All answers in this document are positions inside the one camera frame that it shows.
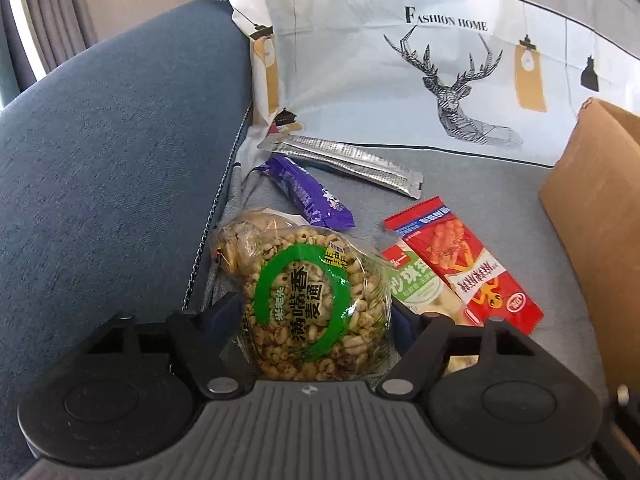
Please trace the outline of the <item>round puffed grain snack pack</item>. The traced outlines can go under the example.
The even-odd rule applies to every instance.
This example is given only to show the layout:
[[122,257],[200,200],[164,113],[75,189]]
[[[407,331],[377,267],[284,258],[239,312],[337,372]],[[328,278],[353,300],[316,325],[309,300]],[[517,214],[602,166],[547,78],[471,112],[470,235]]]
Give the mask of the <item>round puffed grain snack pack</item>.
[[209,237],[240,286],[241,341],[262,377],[367,378],[390,359],[390,265],[346,235],[277,211],[245,211]]

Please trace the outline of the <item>red spicy snack packet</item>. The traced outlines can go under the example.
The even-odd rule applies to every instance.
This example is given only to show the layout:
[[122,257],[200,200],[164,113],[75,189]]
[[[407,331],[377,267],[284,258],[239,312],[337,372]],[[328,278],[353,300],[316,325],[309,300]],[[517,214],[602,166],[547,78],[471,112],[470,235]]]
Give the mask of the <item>red spicy snack packet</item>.
[[390,218],[400,238],[456,293],[469,323],[503,318],[530,335],[544,314],[524,288],[438,196]]

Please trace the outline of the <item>green white snack packet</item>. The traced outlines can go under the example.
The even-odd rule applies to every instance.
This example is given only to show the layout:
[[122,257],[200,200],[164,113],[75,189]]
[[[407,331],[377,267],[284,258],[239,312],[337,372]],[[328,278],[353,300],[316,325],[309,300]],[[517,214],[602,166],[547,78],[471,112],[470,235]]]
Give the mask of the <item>green white snack packet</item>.
[[471,326],[465,305],[449,286],[400,238],[378,243],[381,255],[393,266],[390,292],[415,314],[438,313],[457,325]]

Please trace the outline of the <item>brown cardboard box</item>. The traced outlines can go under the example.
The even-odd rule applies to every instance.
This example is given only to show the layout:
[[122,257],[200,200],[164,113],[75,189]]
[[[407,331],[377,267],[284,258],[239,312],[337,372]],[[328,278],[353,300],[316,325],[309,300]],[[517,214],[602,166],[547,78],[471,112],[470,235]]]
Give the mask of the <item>brown cardboard box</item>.
[[587,100],[539,196],[578,277],[606,383],[639,385],[639,118]]

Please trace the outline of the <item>blue sofa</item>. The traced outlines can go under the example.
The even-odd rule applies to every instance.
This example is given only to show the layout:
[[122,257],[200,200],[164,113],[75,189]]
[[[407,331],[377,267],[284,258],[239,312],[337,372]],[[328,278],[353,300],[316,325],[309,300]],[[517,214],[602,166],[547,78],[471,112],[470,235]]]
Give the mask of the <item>blue sofa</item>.
[[206,226],[250,123],[245,36],[196,0],[100,42],[1,114],[1,474],[30,385],[118,312],[198,307]]

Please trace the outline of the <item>silver foil snack stick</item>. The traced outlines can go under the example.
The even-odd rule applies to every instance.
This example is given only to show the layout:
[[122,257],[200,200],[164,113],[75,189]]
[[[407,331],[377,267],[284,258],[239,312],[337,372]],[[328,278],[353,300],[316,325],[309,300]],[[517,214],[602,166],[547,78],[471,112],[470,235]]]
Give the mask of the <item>silver foil snack stick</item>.
[[263,151],[306,160],[388,188],[418,200],[423,174],[391,162],[358,146],[294,134],[268,134],[258,148]]

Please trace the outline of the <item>purple snack bar wrapper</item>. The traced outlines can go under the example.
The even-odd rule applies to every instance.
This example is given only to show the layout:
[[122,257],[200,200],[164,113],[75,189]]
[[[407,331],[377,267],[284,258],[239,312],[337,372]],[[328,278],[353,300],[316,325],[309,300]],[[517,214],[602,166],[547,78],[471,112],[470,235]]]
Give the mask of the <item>purple snack bar wrapper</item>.
[[292,159],[272,155],[258,169],[292,200],[311,226],[334,231],[346,231],[355,226],[352,212]]

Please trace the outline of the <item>grey deer print sofa cover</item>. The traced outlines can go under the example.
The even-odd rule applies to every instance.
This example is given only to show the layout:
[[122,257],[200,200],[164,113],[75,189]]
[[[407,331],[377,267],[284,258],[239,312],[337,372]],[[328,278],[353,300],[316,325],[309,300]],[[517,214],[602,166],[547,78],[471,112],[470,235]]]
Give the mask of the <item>grey deer print sofa cover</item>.
[[258,166],[269,127],[422,174],[531,294],[535,340],[596,393],[601,352],[538,197],[582,103],[639,108],[639,0],[228,0],[254,117],[224,218],[285,207]]

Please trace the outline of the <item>grey window curtain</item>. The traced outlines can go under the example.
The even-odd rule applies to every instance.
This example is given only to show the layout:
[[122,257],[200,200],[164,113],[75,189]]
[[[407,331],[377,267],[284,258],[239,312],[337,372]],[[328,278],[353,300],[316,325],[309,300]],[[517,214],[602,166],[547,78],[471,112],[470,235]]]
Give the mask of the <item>grey window curtain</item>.
[[86,0],[1,0],[1,105],[95,43]]

